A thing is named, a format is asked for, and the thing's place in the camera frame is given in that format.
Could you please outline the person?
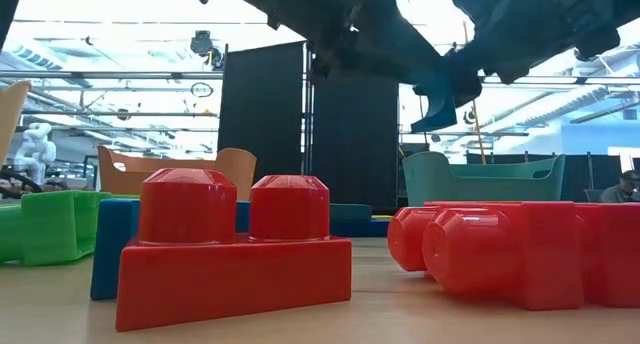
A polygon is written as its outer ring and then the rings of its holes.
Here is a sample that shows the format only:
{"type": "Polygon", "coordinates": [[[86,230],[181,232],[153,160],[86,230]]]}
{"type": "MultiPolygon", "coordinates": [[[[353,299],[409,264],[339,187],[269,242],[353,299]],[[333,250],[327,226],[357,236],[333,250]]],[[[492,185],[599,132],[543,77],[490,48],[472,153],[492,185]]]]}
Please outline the person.
{"type": "Polygon", "coordinates": [[[640,202],[640,174],[628,170],[620,175],[619,183],[605,189],[599,198],[600,203],[640,202]]]}

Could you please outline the grey overhead pipe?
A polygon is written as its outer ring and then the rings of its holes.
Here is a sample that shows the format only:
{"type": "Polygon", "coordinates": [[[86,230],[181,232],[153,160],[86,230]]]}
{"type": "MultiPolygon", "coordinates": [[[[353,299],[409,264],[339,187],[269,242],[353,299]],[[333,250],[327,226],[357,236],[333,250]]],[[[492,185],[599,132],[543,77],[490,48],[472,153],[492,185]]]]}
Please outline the grey overhead pipe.
{"type": "Polygon", "coordinates": [[[0,71],[0,79],[217,80],[223,78],[223,72],[0,71]]]}

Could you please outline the yellow plastic bin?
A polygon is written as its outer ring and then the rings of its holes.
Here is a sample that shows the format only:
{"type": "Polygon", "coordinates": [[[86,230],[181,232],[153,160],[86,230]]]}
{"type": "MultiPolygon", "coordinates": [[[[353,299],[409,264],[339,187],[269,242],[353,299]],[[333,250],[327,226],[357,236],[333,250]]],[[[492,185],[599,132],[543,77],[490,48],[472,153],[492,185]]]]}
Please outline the yellow plastic bin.
{"type": "Polygon", "coordinates": [[[30,81],[18,81],[0,89],[0,167],[9,152],[10,142],[30,89],[30,81]]]}

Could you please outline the blue wooden arch block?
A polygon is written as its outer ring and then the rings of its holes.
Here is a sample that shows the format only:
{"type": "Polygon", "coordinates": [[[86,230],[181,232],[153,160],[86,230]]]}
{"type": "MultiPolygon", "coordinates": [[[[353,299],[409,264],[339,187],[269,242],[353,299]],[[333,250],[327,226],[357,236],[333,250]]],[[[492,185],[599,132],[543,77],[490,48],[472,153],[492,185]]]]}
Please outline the blue wooden arch block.
{"type": "Polygon", "coordinates": [[[144,242],[138,235],[138,200],[100,203],[90,298],[114,299],[120,314],[171,309],[221,316],[233,304],[250,308],[261,269],[275,248],[247,232],[192,243],[144,242]]]}

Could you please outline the white robot figure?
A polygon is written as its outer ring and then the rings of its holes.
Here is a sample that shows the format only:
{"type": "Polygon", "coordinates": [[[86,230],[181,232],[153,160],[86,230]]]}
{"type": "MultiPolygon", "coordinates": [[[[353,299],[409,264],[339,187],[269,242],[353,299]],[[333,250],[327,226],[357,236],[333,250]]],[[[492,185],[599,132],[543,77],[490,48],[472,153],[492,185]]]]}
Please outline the white robot figure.
{"type": "Polygon", "coordinates": [[[44,183],[46,166],[56,160],[56,145],[48,139],[51,130],[48,123],[31,123],[13,159],[14,168],[36,184],[44,183]]]}

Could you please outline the green plastic brick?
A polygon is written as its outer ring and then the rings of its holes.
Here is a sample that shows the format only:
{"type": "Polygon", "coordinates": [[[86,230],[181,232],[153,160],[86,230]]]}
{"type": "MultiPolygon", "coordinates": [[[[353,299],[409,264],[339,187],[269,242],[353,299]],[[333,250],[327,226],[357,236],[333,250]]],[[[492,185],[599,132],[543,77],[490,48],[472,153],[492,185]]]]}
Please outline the green plastic brick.
{"type": "Polygon", "coordinates": [[[55,265],[93,253],[99,204],[110,196],[74,190],[32,193],[0,205],[0,264],[55,265]]]}

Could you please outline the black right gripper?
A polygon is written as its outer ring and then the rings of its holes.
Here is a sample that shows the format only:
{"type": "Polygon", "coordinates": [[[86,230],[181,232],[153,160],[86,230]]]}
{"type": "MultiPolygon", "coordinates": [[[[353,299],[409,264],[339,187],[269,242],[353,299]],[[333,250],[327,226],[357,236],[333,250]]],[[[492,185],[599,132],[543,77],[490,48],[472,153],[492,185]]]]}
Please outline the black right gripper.
{"type": "Polygon", "coordinates": [[[478,77],[504,83],[539,63],[575,48],[588,60],[620,44],[613,0],[453,0],[474,24],[474,37],[443,57],[456,108],[482,92],[478,77]]]}

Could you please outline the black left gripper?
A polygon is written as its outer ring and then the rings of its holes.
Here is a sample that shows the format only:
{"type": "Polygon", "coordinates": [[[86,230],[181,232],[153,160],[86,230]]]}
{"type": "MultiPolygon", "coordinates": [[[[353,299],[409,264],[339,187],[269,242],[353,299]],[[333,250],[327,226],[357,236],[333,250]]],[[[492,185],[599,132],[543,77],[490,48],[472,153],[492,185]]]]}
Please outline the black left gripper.
{"type": "Polygon", "coordinates": [[[365,67],[374,75],[412,85],[444,75],[442,57],[401,14],[396,0],[270,0],[270,5],[271,20],[306,39],[315,78],[346,67],[355,46],[370,55],[365,67]]]}

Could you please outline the orange plastic bin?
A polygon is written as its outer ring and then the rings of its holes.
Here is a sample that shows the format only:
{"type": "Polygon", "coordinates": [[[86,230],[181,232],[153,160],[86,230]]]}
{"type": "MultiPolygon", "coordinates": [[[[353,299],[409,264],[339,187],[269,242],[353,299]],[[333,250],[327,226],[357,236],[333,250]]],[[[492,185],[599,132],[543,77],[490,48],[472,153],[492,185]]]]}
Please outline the orange plastic bin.
{"type": "Polygon", "coordinates": [[[257,158],[249,151],[225,148],[215,160],[178,160],[130,157],[105,146],[98,147],[101,191],[138,195],[141,183],[163,168],[211,169],[221,172],[237,188],[239,201],[250,199],[257,158]]]}

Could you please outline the black folding partition screen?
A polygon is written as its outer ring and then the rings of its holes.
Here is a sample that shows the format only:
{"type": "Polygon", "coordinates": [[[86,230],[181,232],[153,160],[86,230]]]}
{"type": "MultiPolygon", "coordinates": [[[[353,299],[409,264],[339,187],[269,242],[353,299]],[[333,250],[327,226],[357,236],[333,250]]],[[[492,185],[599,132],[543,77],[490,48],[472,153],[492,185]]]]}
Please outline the black folding partition screen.
{"type": "Polygon", "coordinates": [[[304,52],[289,43],[228,54],[219,148],[257,158],[255,177],[300,174],[305,164],[334,203],[393,207],[397,200],[398,83],[333,73],[310,95],[311,148],[304,148],[308,97],[304,52]]]}

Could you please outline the red two-stud plastic brick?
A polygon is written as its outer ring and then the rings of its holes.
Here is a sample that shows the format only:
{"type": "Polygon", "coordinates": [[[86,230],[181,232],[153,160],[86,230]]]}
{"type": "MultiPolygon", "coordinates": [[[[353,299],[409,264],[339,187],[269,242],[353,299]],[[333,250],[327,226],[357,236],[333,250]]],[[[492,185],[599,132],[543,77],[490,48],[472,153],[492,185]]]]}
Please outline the red two-stud plastic brick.
{"type": "Polygon", "coordinates": [[[640,308],[640,204],[578,203],[586,301],[640,308]]]}
{"type": "Polygon", "coordinates": [[[504,299],[528,310],[585,302],[580,230],[570,202],[437,201],[400,209],[392,258],[451,296],[504,299]]]}
{"type": "Polygon", "coordinates": [[[142,184],[136,236],[120,258],[119,331],[347,301],[352,243],[330,233],[314,176],[269,175],[250,190],[214,170],[165,168],[142,184]]]}

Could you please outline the teal plastic bin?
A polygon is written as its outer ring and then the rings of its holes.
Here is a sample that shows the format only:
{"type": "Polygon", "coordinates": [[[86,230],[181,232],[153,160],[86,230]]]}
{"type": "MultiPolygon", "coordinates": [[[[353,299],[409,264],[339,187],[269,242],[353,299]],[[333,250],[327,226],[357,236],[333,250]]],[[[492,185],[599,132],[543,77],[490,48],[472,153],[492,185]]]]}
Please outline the teal plastic bin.
{"type": "Polygon", "coordinates": [[[438,152],[403,160],[410,206],[431,201],[558,201],[565,157],[513,164],[451,164],[438,152]]]}

